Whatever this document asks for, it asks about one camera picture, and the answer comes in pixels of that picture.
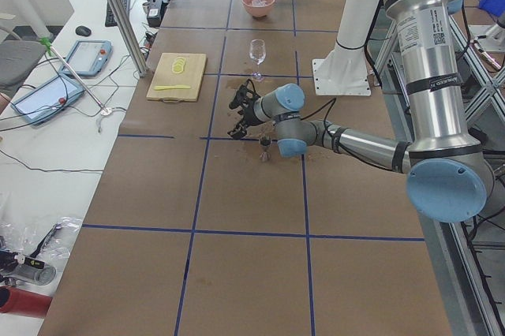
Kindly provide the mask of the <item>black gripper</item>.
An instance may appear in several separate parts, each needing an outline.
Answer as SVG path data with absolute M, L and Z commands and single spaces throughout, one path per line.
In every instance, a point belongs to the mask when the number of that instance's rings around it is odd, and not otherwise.
M 256 88 L 251 79 L 247 79 L 235 92 L 234 97 L 229 103 L 229 109 L 234 110 L 238 107 L 241 109 L 238 113 L 242 116 L 241 120 L 227 134 L 233 140 L 241 140 L 248 135 L 248 127 L 260 124 L 260 119 L 254 111 L 254 104 L 260 96 L 256 92 Z

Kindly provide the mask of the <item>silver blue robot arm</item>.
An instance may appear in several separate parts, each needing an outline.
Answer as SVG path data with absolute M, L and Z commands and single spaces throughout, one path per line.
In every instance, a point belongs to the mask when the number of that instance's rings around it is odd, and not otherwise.
M 235 140 L 249 127 L 271 122 L 284 157 L 316 145 L 350 155 L 370 166 L 404 173 L 406 191 L 417 211 L 439 222 L 462 222 L 482 211 L 494 187 L 492 168 L 480 142 L 468 131 L 461 79 L 451 40 L 452 13 L 463 0 L 374 0 L 397 28 L 410 101 L 414 140 L 399 142 L 300 115 L 305 95 L 285 84 L 258 95 L 251 81 L 236 91 L 230 109 L 240 121 L 230 130 Z M 365 8 L 365 0 L 347 0 Z

